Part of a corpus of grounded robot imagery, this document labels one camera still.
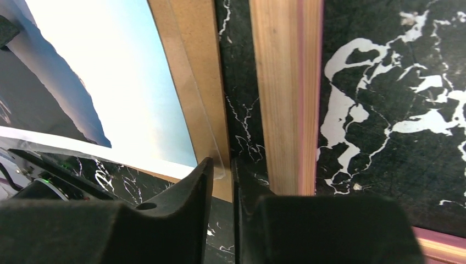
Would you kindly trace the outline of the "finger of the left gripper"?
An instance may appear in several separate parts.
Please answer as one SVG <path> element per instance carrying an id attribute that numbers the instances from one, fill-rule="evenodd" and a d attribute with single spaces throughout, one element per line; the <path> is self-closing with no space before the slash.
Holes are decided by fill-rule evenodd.
<path id="1" fill-rule="evenodd" d="M 20 33 L 20 29 L 1 15 L 1 49 L 4 50 L 10 41 Z"/>

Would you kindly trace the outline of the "pink wooden picture frame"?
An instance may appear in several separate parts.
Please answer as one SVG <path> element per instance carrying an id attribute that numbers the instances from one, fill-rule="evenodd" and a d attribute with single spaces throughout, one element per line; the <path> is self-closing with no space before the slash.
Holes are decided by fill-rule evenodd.
<path id="1" fill-rule="evenodd" d="M 379 194 L 465 263 L 465 1 L 250 1 L 271 188 Z"/>

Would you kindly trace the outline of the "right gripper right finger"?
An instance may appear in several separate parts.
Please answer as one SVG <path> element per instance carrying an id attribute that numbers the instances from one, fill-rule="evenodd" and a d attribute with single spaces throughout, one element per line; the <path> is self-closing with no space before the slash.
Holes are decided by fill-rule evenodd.
<path id="1" fill-rule="evenodd" d="M 424 263 L 400 206 L 377 196 L 283 196 L 232 162 L 236 263 Z"/>

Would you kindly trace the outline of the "brown cardboard backing board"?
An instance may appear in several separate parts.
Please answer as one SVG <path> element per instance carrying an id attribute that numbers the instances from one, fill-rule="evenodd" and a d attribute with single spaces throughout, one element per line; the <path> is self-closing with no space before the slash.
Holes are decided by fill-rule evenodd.
<path id="1" fill-rule="evenodd" d="M 213 1 L 148 1 L 197 161 L 214 160 L 213 196 L 232 202 L 230 148 Z"/>

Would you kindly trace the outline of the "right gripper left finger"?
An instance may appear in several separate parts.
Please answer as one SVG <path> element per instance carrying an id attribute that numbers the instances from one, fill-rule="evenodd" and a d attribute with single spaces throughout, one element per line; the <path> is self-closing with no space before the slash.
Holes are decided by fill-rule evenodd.
<path id="1" fill-rule="evenodd" d="M 1 202 L 1 263 L 202 263 L 213 160 L 130 206 L 115 200 Z"/>

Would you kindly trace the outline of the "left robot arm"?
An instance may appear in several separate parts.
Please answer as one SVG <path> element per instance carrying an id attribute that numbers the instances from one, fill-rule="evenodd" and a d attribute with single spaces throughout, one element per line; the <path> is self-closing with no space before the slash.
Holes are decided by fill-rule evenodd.
<path id="1" fill-rule="evenodd" d="M 5 166 L 1 166 L 1 182 L 16 191 L 17 199 L 115 200 L 114 194 L 86 180 L 82 171 L 38 154 L 26 138 L 50 138 L 57 149 L 63 148 L 63 140 L 87 143 L 77 120 L 96 120 L 97 113 L 77 78 L 46 85 L 8 49 L 19 33 L 14 23 L 1 17 L 1 147 L 18 166 L 16 175 L 28 183 L 19 185 Z"/>

